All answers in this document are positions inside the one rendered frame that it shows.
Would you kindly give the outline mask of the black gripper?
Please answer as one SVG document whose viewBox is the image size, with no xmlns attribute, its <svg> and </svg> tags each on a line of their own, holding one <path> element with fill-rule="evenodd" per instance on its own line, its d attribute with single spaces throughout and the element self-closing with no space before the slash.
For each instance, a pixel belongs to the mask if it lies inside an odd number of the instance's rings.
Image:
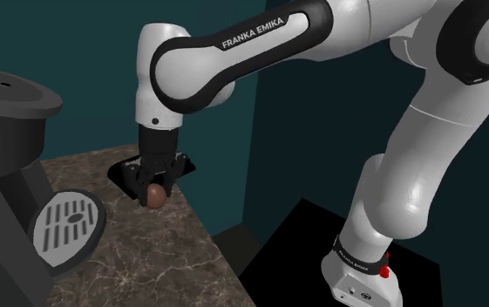
<svg viewBox="0 0 489 307">
<path fill-rule="evenodd" d="M 186 155 L 175 157 L 179 129 L 155 130 L 139 125 L 140 165 L 137 174 L 138 199 L 142 207 L 150 208 L 149 186 L 153 174 L 165 171 L 163 187 L 166 196 L 172 194 L 173 184 L 182 176 L 187 161 Z"/>
</svg>

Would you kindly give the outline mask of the brown egg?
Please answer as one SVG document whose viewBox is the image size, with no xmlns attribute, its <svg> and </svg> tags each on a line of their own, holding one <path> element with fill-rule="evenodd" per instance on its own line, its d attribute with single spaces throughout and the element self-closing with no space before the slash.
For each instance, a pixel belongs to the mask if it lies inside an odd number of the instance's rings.
<svg viewBox="0 0 489 307">
<path fill-rule="evenodd" d="M 150 209 L 162 208 L 167 200 L 166 190 L 159 184 L 152 183 L 147 188 L 146 206 Z"/>
</svg>

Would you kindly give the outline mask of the black flat tablet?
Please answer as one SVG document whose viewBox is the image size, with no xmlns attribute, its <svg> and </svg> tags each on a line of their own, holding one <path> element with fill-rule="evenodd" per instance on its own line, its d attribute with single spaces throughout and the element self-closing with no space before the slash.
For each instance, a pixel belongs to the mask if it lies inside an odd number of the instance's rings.
<svg viewBox="0 0 489 307">
<path fill-rule="evenodd" d="M 175 157 L 178 155 L 186 155 L 186 154 L 182 152 L 177 152 L 175 154 Z M 187 161 L 182 176 L 192 173 L 196 169 L 196 166 L 192 163 L 191 159 L 187 155 L 186 157 L 187 157 Z M 135 155 L 126 160 L 116 162 L 112 166 L 110 166 L 107 172 L 107 177 L 115 185 L 117 185 L 129 198 L 131 198 L 132 200 L 137 200 L 138 199 L 137 174 L 139 172 L 140 167 L 141 167 L 140 156 Z M 163 187 L 164 173 L 165 171 L 161 171 L 158 172 L 157 174 L 153 174 L 152 183 L 159 184 Z"/>
</svg>

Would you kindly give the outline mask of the black robot stand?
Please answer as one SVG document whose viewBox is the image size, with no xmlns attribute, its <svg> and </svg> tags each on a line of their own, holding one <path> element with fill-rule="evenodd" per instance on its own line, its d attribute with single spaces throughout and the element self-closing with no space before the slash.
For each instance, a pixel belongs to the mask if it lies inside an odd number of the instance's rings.
<svg viewBox="0 0 489 307">
<path fill-rule="evenodd" d="M 348 307 L 321 272 L 344 219 L 300 200 L 240 275 L 256 307 Z M 396 243 L 388 248 L 404 307 L 443 307 L 439 266 Z"/>
</svg>

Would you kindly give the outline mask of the dark grey coffee machine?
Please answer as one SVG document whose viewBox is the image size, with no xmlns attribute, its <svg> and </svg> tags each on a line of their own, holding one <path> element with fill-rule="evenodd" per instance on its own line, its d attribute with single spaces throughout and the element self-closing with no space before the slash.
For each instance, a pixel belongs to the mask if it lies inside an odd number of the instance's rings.
<svg viewBox="0 0 489 307">
<path fill-rule="evenodd" d="M 45 307 L 56 280 L 87 261 L 105 206 L 80 189 L 53 191 L 39 161 L 45 121 L 62 99 L 0 72 L 0 307 Z"/>
</svg>

